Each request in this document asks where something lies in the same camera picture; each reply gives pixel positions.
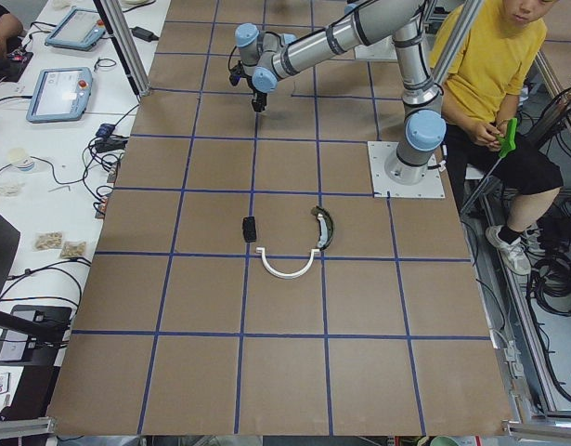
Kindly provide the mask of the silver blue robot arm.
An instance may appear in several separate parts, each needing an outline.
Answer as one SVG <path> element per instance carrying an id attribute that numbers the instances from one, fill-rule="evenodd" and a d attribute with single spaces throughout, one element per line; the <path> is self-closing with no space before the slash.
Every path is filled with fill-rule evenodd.
<path id="1" fill-rule="evenodd" d="M 245 81 L 253 92 L 253 110 L 263 112 L 279 81 L 347 53 L 371 61 L 369 50 L 389 44 L 403 85 L 404 130 L 385 172 L 398 184 L 415 185 L 424 179 L 447 130 L 441 116 L 443 89 L 426 60 L 427 9 L 424 1 L 350 2 L 339 19 L 302 37 L 243 23 L 235 30 L 240 59 L 228 66 L 229 82 Z"/>

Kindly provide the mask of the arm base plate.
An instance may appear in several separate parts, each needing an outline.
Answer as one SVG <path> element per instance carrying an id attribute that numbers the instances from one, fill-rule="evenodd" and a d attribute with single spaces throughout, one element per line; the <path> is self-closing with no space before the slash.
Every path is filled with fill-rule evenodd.
<path id="1" fill-rule="evenodd" d="M 377 198 L 444 199 L 441 174 L 432 154 L 428 165 L 403 164 L 396 153 L 397 142 L 369 141 L 368 158 L 373 195 Z"/>

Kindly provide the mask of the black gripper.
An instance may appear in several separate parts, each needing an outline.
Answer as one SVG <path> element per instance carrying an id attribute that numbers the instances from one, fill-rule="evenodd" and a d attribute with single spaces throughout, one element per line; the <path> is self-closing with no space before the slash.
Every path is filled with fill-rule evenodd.
<path id="1" fill-rule="evenodd" d="M 247 86 L 252 90 L 253 98 L 251 104 L 255 112 L 263 112 L 266 109 L 267 93 L 261 92 L 253 85 L 253 78 L 246 74 L 242 63 L 239 61 L 229 70 L 229 82 L 232 86 L 237 86 L 240 80 L 244 80 Z"/>

